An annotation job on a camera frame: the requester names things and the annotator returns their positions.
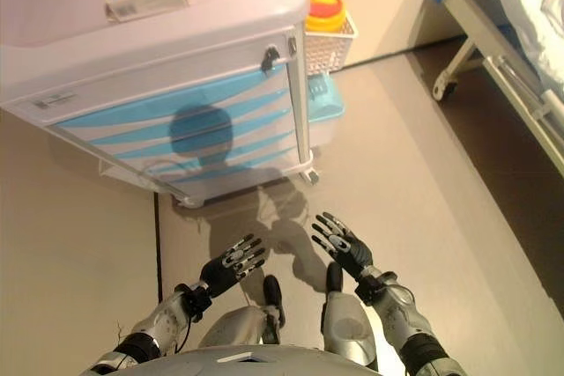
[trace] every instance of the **robot wrist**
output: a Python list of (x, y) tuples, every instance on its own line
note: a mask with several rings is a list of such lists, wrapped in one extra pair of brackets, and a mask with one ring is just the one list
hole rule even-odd
[(381, 273), (377, 277), (372, 275), (361, 276), (357, 280), (359, 286), (357, 286), (354, 292), (356, 292), (366, 306), (373, 306), (386, 291), (385, 288), (389, 281), (395, 282), (396, 280), (397, 275), (391, 271)]
[(194, 321), (200, 321), (204, 311), (212, 305), (212, 299), (208, 293), (207, 284), (199, 283), (195, 288), (186, 284), (178, 284), (174, 291), (182, 293), (182, 309)]

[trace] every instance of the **label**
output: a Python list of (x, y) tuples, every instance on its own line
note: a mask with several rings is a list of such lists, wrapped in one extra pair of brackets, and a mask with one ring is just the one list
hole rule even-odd
[(51, 94), (43, 99), (34, 100), (32, 103), (39, 109), (45, 110), (68, 103), (76, 96), (74, 92), (60, 92), (58, 94)]

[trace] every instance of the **bed wheel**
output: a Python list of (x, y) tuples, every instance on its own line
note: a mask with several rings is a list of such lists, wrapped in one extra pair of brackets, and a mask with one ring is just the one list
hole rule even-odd
[(437, 101), (446, 100), (456, 90), (457, 86), (458, 82), (444, 70), (434, 82), (433, 99)]

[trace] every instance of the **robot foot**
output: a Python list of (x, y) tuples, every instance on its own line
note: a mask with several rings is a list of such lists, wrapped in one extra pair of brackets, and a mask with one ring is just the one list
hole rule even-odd
[(274, 306), (280, 313), (278, 324), (281, 328), (286, 324), (286, 316), (282, 307), (282, 291), (278, 284), (278, 279), (273, 275), (268, 275), (263, 281), (264, 299), (267, 306)]

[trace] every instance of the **cart wheel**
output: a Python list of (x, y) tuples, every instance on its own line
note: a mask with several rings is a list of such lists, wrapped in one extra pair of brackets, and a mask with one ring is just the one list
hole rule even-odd
[(315, 185), (319, 182), (319, 173), (313, 168), (310, 167), (301, 173), (301, 177), (310, 185)]
[(448, 99), (449, 95), (455, 92), (457, 86), (458, 81), (444, 70), (434, 82), (433, 99), (437, 101), (444, 101)]
[(176, 205), (180, 207), (184, 207), (186, 209), (199, 209), (200, 207), (204, 206), (204, 200), (201, 198), (195, 197), (184, 197), (179, 198), (173, 195), (174, 199), (176, 200)]

